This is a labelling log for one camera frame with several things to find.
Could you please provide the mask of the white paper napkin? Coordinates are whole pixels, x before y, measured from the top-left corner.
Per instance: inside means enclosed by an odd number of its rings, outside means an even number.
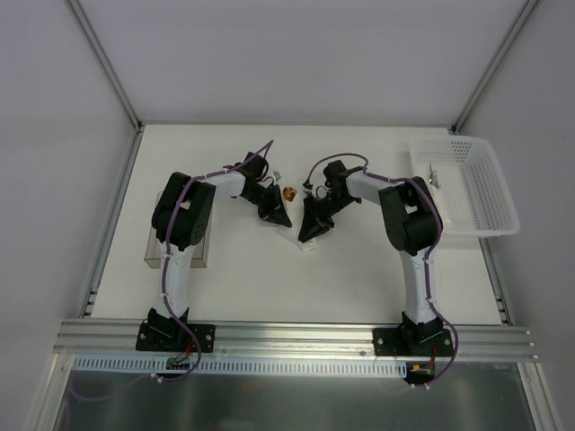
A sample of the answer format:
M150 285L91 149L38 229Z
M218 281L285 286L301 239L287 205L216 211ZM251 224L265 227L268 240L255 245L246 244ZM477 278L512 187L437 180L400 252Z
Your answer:
M284 238L289 240L291 243L295 244L297 246L297 248L302 253L308 253L311 251L315 251L317 248L316 240L310 240L308 242L301 242L298 239L298 230L295 228L287 228L286 226L280 226L277 229L277 232L280 235L282 235Z

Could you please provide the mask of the gold spoon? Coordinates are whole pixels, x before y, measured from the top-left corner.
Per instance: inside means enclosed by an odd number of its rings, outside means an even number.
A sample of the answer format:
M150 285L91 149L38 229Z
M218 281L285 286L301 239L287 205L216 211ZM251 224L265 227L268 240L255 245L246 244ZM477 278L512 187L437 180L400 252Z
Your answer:
M297 190L293 187L285 187L281 190L281 196L288 203L293 203L297 196Z

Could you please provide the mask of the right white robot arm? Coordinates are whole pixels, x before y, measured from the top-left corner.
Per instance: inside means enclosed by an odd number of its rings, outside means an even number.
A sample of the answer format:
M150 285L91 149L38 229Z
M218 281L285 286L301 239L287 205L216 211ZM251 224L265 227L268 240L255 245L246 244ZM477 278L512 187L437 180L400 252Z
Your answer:
M364 200L378 205L388 241L400 253L405 287L402 322L382 338L382 347L400 355L429 356L437 352L444 321L438 315L434 254L443 222L420 177L388 179L365 167L348 169L340 160L323 169L326 195L311 192L304 198L304 214L297 236L309 242L328 233L332 217Z

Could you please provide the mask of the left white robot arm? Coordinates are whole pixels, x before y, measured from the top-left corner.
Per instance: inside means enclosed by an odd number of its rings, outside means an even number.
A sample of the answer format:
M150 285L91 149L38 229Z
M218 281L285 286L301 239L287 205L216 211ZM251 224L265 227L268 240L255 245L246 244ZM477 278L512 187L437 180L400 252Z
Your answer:
M151 225L160 246L159 294L140 324L138 351L192 350L193 329L186 328L190 264L205 237L213 204L220 199L243 198L257 208L266 223L290 228L279 185L262 184L269 168L265 157L249 153L243 162L220 172L192 179L174 172L156 203Z

